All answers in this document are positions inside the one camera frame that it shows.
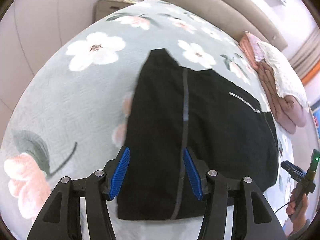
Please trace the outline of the grey right sleeve forearm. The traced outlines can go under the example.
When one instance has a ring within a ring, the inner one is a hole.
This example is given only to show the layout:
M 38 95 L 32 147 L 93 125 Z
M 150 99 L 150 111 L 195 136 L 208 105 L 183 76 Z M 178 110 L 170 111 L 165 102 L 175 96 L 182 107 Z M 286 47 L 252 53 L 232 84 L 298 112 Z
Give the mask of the grey right sleeve forearm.
M 297 240 L 308 229 L 309 225 L 310 225 L 310 220 L 307 219 L 305 221 L 305 224 L 303 226 L 301 226 L 298 230 L 292 231 L 288 235 L 287 239 L 288 240 Z

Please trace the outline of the person's right hand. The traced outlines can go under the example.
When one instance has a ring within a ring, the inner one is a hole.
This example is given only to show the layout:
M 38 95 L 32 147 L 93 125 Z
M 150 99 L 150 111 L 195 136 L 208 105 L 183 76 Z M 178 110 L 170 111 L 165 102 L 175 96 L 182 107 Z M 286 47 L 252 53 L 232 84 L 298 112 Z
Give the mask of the person's right hand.
M 288 215 L 292 215 L 295 213 L 295 206 L 296 206 L 296 202 L 294 201 L 295 193 L 296 193 L 296 189 L 294 189 L 291 192 L 290 203 L 287 205 L 287 208 L 286 208 L 286 213 Z M 293 230 L 296 230 L 296 231 L 298 229 L 302 228 L 306 223 L 305 213 L 306 213 L 306 210 L 307 210 L 308 204 L 309 204 L 309 200 L 308 200 L 308 197 L 306 194 L 303 194 L 302 203 L 303 203 L 303 205 L 302 205 L 300 212 L 298 213 L 296 218 L 292 221 Z

